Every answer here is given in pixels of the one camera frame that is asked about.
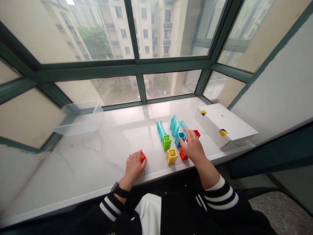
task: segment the glass pane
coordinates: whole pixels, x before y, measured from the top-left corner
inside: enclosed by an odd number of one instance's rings
[[[20,76],[0,61],[0,85],[12,81]]]
[[[140,101],[136,76],[57,82],[74,103],[99,100],[101,106]]]
[[[147,100],[195,92],[202,70],[144,74]]]
[[[218,63],[255,73],[310,2],[245,0]]]
[[[132,0],[141,59],[207,55],[225,0]]]
[[[122,0],[2,1],[0,20],[42,64],[134,58]]]
[[[33,88],[0,106],[0,136],[40,149],[64,119],[60,108]]]
[[[213,71],[203,95],[227,108],[244,86],[243,82]]]

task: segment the clear plastic container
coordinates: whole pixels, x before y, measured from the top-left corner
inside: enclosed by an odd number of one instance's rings
[[[97,131],[103,117],[99,100],[67,104],[61,112],[65,119],[53,131],[65,136]]]

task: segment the white marble surface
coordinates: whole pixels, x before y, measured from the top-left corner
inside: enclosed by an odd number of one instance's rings
[[[171,135],[170,121],[176,115],[188,128],[198,130],[208,159],[221,163],[254,147],[222,152],[194,119],[198,97],[104,112],[97,132],[62,137],[37,173],[2,217],[1,226],[18,223],[108,193],[124,175],[129,154],[142,149],[148,162],[136,183],[146,182],[193,166],[177,158],[168,165],[156,122],[162,121]],[[171,148],[175,148],[172,137]]]

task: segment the black jacket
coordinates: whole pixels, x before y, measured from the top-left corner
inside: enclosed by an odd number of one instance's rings
[[[233,201],[237,203],[231,208],[221,209],[229,207]],[[135,211],[127,213],[125,206],[113,194],[107,195],[100,206],[91,208],[75,225],[73,234],[142,234],[138,213]],[[216,191],[203,190],[199,194],[190,193],[188,190],[183,194],[163,193],[161,235],[163,234],[276,233],[268,219],[261,212],[252,210],[248,200],[233,191],[226,182]]]

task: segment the black watch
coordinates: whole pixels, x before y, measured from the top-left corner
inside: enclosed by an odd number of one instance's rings
[[[116,182],[113,187],[111,188],[111,193],[115,193],[117,195],[119,195],[122,198],[127,198],[129,191],[126,191],[124,189],[121,189],[118,185],[118,182]]]

